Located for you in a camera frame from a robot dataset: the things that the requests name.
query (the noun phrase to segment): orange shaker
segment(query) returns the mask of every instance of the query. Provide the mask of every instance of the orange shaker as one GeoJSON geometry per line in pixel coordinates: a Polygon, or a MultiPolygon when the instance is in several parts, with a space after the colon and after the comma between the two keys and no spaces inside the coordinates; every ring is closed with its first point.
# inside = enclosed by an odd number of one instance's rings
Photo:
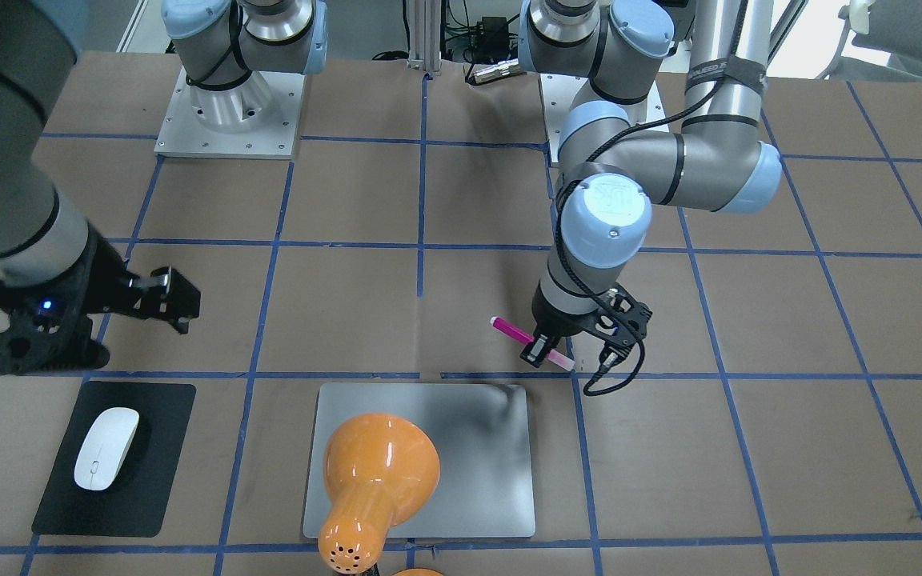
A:
{"type": "Polygon", "coordinates": [[[341,574],[361,574],[379,560],[389,529],[413,517],[432,496],[439,456],[415,424],[371,413],[334,431],[325,463],[333,508],[319,530],[319,554],[341,574]]]}

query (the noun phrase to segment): mouse pad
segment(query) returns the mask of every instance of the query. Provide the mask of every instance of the mouse pad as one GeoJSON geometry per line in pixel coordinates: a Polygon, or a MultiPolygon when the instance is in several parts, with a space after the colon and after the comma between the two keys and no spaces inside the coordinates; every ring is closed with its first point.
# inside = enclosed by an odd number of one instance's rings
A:
{"type": "Polygon", "coordinates": [[[30,529],[36,534],[157,535],[194,393],[190,384],[88,382],[81,386],[30,529]],[[77,454],[94,420],[114,406],[138,411],[138,430],[113,484],[98,492],[84,490],[74,482],[77,454]]]}

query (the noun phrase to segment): computer mouse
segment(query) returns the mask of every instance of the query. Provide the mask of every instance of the computer mouse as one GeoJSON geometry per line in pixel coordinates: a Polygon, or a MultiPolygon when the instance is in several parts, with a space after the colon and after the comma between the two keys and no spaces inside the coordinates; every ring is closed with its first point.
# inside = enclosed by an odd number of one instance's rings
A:
{"type": "Polygon", "coordinates": [[[93,491],[112,486],[138,430],[138,420],[138,411],[131,408],[110,408],[98,415],[74,464],[77,486],[93,491]]]}

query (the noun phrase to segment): white mounting plate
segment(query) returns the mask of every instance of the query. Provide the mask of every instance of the white mounting plate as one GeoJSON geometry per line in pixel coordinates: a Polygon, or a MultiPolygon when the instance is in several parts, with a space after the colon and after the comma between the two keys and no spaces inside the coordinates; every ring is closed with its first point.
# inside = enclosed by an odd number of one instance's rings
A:
{"type": "Polygon", "coordinates": [[[177,158],[255,158],[293,160],[301,117],[304,77],[284,72],[261,72],[279,110],[267,124],[248,132],[226,134],[205,127],[194,112],[186,72],[180,69],[173,96],[154,152],[177,158]]]}
{"type": "Polygon", "coordinates": [[[340,424],[387,412],[415,424],[439,453],[439,484],[391,538],[527,538],[535,533],[526,391],[519,384],[327,382],[319,389],[303,533],[332,510],[326,444],[340,424]]]}
{"type": "MultiPolygon", "coordinates": [[[[560,131],[564,127],[564,119],[571,109],[571,101],[575,94],[586,83],[585,78],[575,76],[561,76],[559,74],[540,74],[540,86],[543,95],[543,120],[546,122],[546,134],[550,138],[550,164],[557,163],[557,150],[560,148],[560,131]]],[[[659,90],[656,83],[650,88],[647,96],[647,121],[663,118],[663,105],[659,101],[659,90]]]]}

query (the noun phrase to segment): pink marker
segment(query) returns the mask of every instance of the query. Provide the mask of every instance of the pink marker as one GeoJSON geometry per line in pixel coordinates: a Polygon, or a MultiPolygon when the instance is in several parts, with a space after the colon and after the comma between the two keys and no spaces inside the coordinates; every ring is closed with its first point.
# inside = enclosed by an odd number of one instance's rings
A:
{"type": "MultiPolygon", "coordinates": [[[[531,340],[533,340],[533,337],[531,335],[528,335],[526,331],[524,331],[523,329],[520,329],[516,325],[511,324],[510,322],[504,320],[504,318],[501,318],[499,316],[494,316],[493,318],[490,318],[490,326],[493,326],[497,330],[500,330],[501,332],[503,332],[505,335],[508,335],[511,338],[514,338],[515,340],[517,340],[517,342],[522,343],[523,346],[527,346],[527,344],[530,343],[531,340]]],[[[571,372],[571,370],[575,369],[575,361],[571,360],[571,358],[568,358],[567,356],[564,356],[564,354],[561,354],[557,350],[550,350],[550,354],[546,354],[546,358],[550,362],[556,364],[557,366],[561,368],[564,368],[568,372],[571,372]]]]}

